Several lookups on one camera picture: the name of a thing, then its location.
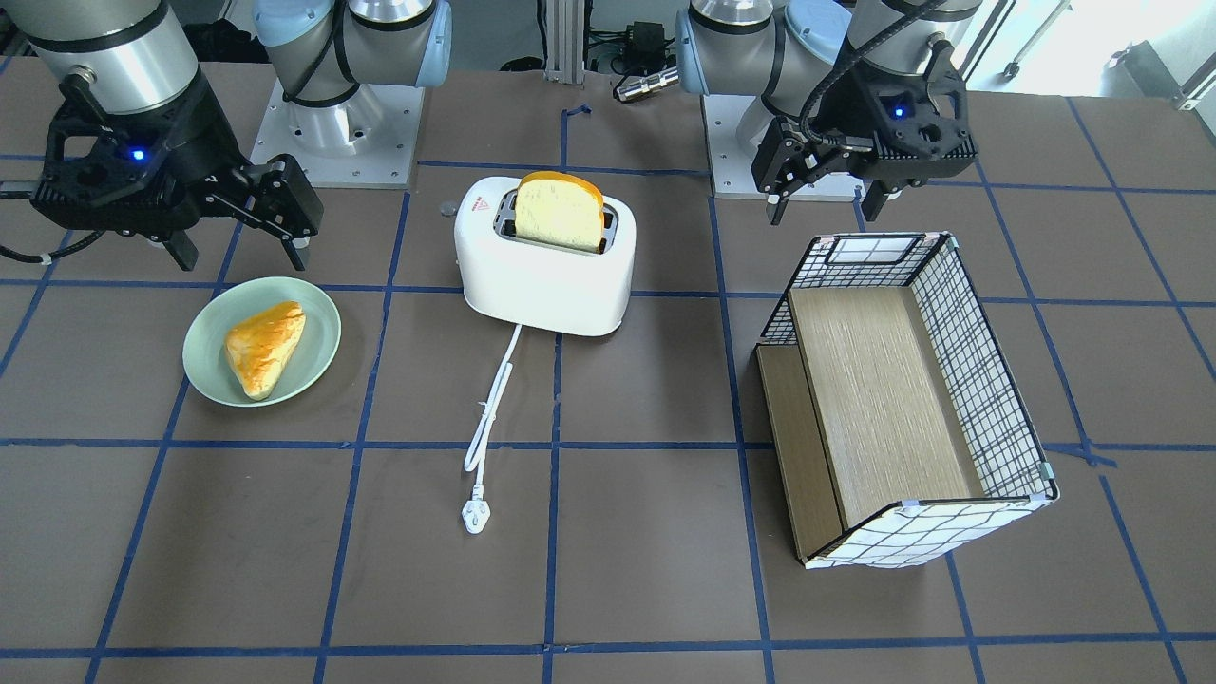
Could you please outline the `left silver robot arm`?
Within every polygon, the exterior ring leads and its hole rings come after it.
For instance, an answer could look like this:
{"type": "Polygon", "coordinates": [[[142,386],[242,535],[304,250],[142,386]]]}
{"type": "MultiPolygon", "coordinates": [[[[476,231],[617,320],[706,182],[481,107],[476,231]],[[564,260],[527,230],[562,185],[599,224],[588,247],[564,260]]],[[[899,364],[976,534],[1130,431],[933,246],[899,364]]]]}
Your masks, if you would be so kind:
{"type": "Polygon", "coordinates": [[[978,1],[692,1],[677,69],[700,95],[754,96],[769,124],[751,183],[779,224],[794,192],[848,173],[867,183],[865,219],[978,158],[955,43],[978,1]]]}

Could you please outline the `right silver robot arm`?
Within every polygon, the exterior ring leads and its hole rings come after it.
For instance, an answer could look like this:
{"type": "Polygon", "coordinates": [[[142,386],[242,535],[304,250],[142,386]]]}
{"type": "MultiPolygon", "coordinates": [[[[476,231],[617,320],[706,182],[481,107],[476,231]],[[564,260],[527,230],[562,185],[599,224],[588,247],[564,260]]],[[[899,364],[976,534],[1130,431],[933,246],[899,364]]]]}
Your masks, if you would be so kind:
{"type": "Polygon", "coordinates": [[[9,1],[6,12],[56,78],[43,176],[4,200],[83,237],[4,258],[49,265],[107,232],[161,246],[182,270],[188,230],[231,217],[277,239],[304,270],[323,220],[313,187],[325,159],[401,152],[383,89],[439,86],[450,67],[447,1],[257,1],[257,39],[278,82],[289,146],[240,152],[187,33],[167,1],[9,1]]]}

